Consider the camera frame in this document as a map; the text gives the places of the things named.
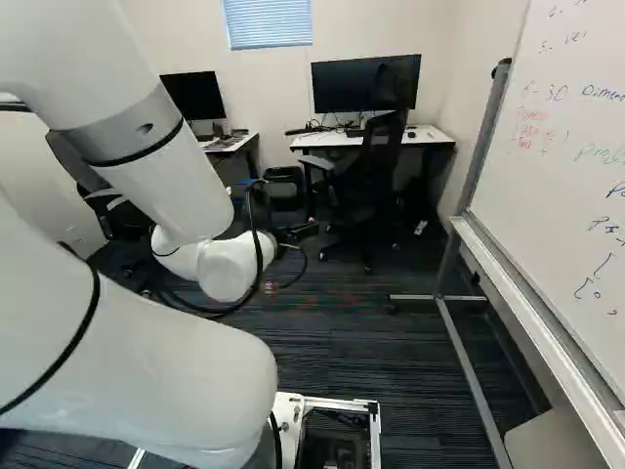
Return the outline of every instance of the robotic arm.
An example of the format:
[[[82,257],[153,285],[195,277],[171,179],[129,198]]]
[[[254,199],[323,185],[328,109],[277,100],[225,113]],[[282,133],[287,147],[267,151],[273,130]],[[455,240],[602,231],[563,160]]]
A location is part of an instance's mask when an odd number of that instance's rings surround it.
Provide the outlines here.
[[[0,90],[62,131],[157,224],[152,249],[221,301],[256,274],[219,177],[113,0],[6,0]],[[0,196],[0,426],[123,440],[197,468],[238,468],[276,391],[269,348],[99,276]],[[259,234],[263,268],[274,240]]]

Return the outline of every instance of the white desk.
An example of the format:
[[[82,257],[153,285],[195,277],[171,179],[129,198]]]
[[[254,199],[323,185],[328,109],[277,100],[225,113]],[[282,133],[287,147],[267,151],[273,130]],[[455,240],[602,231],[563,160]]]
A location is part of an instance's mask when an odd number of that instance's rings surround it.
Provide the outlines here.
[[[408,133],[414,132],[415,137],[409,138]],[[348,137],[343,131],[317,132],[299,135],[291,143],[291,151],[311,149],[336,149],[360,147],[362,137]],[[423,148],[439,146],[455,146],[455,141],[442,133],[434,125],[418,125],[416,129],[406,129],[401,139],[404,148]]]
[[[239,142],[232,144],[226,149],[211,149],[207,147],[212,142],[218,140],[217,138],[211,140],[198,139],[200,146],[204,150],[204,154],[207,156],[217,156],[223,158],[234,157],[237,154],[243,154],[247,163],[247,169],[250,173],[250,178],[257,179],[259,177],[258,167],[254,159],[254,153],[258,149],[259,133],[250,132],[245,138]]]
[[[401,139],[401,147],[403,149],[423,149],[423,169],[420,185],[421,197],[429,201],[430,198],[430,180],[432,175],[432,159],[434,154],[442,154],[440,149],[453,149],[456,142],[441,132],[434,125],[416,125],[410,126],[414,129],[406,129]],[[414,132],[413,138],[408,137],[408,133]],[[316,132],[310,134],[299,135],[290,145],[291,151],[301,151],[304,155],[308,155],[311,150],[331,151],[333,149],[356,149],[362,145],[362,137],[348,137],[344,132]],[[304,178],[306,182],[306,219],[314,217],[316,203],[313,194],[313,175],[309,164],[304,165]]]

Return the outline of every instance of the whiteboard stand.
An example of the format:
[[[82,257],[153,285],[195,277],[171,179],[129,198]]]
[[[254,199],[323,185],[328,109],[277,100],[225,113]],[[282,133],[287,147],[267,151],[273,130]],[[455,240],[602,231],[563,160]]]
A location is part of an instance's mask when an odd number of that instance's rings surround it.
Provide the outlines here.
[[[450,219],[452,231],[439,267],[434,294],[390,295],[390,299],[391,301],[436,301],[471,388],[497,462],[500,467],[512,467],[483,391],[447,310],[447,304],[450,301],[484,301],[485,299],[449,297],[443,294],[443,281],[455,268],[460,246],[464,245],[550,368],[607,465],[610,468],[623,468],[625,467],[624,405],[600,375],[591,359],[559,321],[552,308],[544,301],[540,291],[527,280],[514,258],[470,208],[470,203],[475,203],[476,187],[482,176],[482,168],[495,133],[495,122],[504,101],[503,92],[507,86],[508,73],[509,68],[500,65],[456,215]]]
[[[476,142],[473,158],[469,167],[469,173],[467,175],[467,179],[465,180],[465,184],[462,189],[460,200],[456,209],[456,216],[462,216],[466,212],[467,207],[469,206],[471,198],[473,197],[473,194],[478,185],[479,173],[481,172],[481,168],[483,167],[488,151],[488,146],[490,144],[490,139],[494,131],[495,121],[497,118],[499,107],[501,105],[504,90],[506,88],[509,71],[510,66],[508,64],[500,64],[497,67],[495,80],[493,82],[490,96],[488,98],[488,103],[486,105],[484,119],[482,121],[481,128],[479,129],[478,141]],[[443,282],[447,278],[448,274],[456,266],[456,260],[460,253],[461,243],[462,239],[460,235],[455,229],[452,228],[451,233],[449,234],[449,239],[447,240],[445,252],[442,256],[440,267],[438,268],[437,283],[433,295],[389,295],[389,299],[391,300],[391,302],[436,302],[440,316],[442,317],[442,320],[447,329],[447,334],[451,339],[454,350],[458,357],[458,361],[462,366],[465,378],[467,379],[467,383],[469,384],[469,388],[471,389],[471,394],[473,395],[473,399],[478,408],[479,416],[481,418],[486,437],[490,442],[490,446],[492,448],[493,455],[497,460],[497,464],[501,469],[513,469],[510,458],[508,457],[508,453],[506,452],[503,439],[501,438],[499,430],[497,429],[497,425],[492,416],[492,412],[490,411],[490,407],[488,406],[488,402],[486,400],[484,392],[479,384],[478,376],[476,375],[476,372],[471,365],[471,360],[469,359],[467,351],[465,350],[465,347],[462,343],[462,339],[458,334],[458,330],[454,325],[453,319],[451,317],[451,314],[449,314],[449,310],[447,309],[446,305],[446,302],[468,301],[487,303],[488,300],[483,296],[458,296],[443,294]]]

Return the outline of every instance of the black armrest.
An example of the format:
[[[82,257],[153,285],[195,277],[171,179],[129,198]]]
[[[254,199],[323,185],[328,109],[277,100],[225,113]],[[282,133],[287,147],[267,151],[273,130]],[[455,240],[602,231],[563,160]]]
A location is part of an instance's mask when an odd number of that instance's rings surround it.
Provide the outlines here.
[[[318,156],[312,156],[311,154],[304,154],[298,156],[298,161],[305,166],[311,166],[316,169],[320,169],[321,171],[325,171],[331,173],[336,169],[336,165],[325,158],[320,158]]]

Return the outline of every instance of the computer monitor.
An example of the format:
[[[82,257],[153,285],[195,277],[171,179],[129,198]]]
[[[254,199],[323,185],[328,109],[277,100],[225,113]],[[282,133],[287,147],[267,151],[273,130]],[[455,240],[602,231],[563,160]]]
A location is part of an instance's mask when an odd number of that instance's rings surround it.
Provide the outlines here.
[[[173,73],[160,79],[186,120],[226,118],[214,71]]]
[[[316,62],[311,66],[316,113],[414,109],[416,106],[421,69],[419,54]]]

